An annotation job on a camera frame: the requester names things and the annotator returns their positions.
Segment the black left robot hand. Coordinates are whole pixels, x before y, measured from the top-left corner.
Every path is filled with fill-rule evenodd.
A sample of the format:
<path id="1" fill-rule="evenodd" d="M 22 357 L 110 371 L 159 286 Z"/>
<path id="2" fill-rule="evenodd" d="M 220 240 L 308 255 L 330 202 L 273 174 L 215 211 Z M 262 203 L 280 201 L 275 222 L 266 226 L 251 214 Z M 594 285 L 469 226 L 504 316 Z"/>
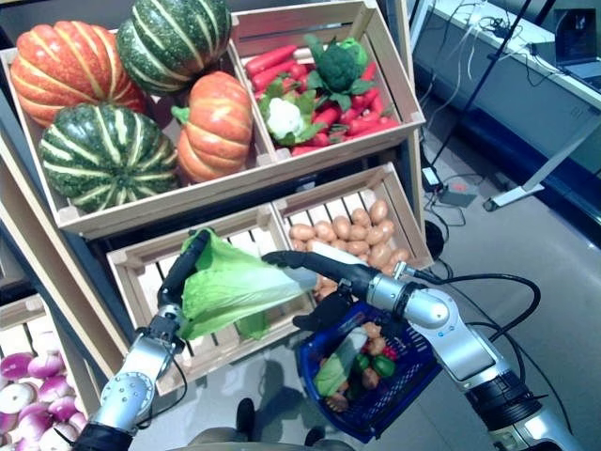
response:
<path id="1" fill-rule="evenodd" d="M 195 264 L 209 242 L 208 230 L 198 230 L 191 235 L 188 245 L 171 266 L 157 293 L 159 314 L 180 328 L 186 321 L 182 310 L 185 282 L 195 272 Z"/>

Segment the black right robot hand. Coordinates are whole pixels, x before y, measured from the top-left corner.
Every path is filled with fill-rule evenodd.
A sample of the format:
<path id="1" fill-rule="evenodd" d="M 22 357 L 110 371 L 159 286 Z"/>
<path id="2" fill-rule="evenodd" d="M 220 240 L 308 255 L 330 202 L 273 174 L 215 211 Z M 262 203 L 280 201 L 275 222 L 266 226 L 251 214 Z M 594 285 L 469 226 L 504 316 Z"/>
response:
<path id="1" fill-rule="evenodd" d="M 333 327 L 353 304 L 352 297 L 365 301 L 373 279 L 380 271 L 362 264 L 349 264 L 314 252 L 275 251 L 261 259 L 280 268 L 304 268 L 337 283 L 338 289 L 318 303 L 312 313 L 296 316 L 300 330 L 318 332 Z"/>

